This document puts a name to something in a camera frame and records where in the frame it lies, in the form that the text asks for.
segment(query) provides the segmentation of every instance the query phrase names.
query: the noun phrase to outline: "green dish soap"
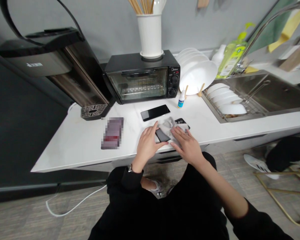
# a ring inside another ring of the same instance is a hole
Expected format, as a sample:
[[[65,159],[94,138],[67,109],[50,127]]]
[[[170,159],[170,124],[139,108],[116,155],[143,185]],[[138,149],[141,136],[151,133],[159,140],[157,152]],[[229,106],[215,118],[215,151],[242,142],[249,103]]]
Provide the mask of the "green dish soap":
[[[245,30],[239,34],[236,40],[230,42],[226,46],[224,58],[219,66],[216,78],[227,78],[232,74],[234,67],[245,52],[245,48],[247,46],[247,42],[244,41],[247,35],[246,30],[251,26],[255,26],[255,24],[251,22],[246,23]]]

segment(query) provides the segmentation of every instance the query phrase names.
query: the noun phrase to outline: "oven knob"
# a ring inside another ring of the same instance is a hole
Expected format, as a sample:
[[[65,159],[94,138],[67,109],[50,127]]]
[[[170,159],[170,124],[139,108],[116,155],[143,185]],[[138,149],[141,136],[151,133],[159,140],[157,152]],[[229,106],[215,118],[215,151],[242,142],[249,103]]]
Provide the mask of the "oven knob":
[[[178,80],[179,80],[179,78],[174,75],[173,77],[171,77],[170,82],[173,84],[176,84]]]
[[[174,96],[176,94],[176,90],[174,88],[172,88],[170,91],[169,91],[169,94],[170,96]]]

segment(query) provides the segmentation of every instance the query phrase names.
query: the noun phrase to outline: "faucet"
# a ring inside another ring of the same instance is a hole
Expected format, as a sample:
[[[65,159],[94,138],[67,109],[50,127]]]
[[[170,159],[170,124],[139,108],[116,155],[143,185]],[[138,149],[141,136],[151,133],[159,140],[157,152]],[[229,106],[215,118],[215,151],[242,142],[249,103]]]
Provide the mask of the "faucet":
[[[266,23],[264,23],[261,28],[258,30],[258,32],[256,33],[255,37],[253,37],[253,40],[250,42],[250,44],[247,46],[245,52],[243,53],[243,55],[241,56],[240,61],[238,62],[236,69],[234,70],[234,73],[238,73],[238,74],[242,74],[246,68],[243,67],[243,59],[244,57],[247,56],[249,50],[251,49],[252,45],[256,42],[256,40],[258,39],[258,37],[261,35],[262,31],[264,30],[264,28],[266,28],[266,26],[273,20],[275,19],[277,16],[280,16],[281,14],[287,12],[287,11],[291,11],[294,9],[300,9],[300,1],[291,5],[288,5],[284,8],[282,8],[280,11],[278,11],[276,14],[274,14],[269,20],[267,20]],[[298,45],[300,44],[300,36],[298,36],[294,43],[294,45]]]

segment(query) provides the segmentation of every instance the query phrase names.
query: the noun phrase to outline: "black sleeve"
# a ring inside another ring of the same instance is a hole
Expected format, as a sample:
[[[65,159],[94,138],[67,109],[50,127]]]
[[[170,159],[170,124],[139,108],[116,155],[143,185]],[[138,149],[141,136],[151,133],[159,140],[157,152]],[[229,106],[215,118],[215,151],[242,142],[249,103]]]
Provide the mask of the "black sleeve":
[[[91,230],[89,239],[96,239],[100,234],[115,231],[122,226],[140,200],[142,176],[143,171],[129,173],[126,167],[115,168],[110,173],[107,179],[110,204]]]
[[[240,240],[251,239],[280,239],[291,240],[292,238],[285,234],[282,229],[276,225],[269,215],[259,212],[248,202],[249,210],[247,214],[239,219],[227,218],[233,225],[233,232]]]

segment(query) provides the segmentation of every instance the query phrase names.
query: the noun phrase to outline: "oven glass window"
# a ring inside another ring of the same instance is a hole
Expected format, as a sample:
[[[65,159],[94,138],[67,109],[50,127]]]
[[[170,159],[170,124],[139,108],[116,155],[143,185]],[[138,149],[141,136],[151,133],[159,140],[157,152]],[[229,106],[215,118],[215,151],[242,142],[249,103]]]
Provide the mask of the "oven glass window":
[[[110,73],[108,77],[119,97],[135,100],[166,95],[167,67]]]

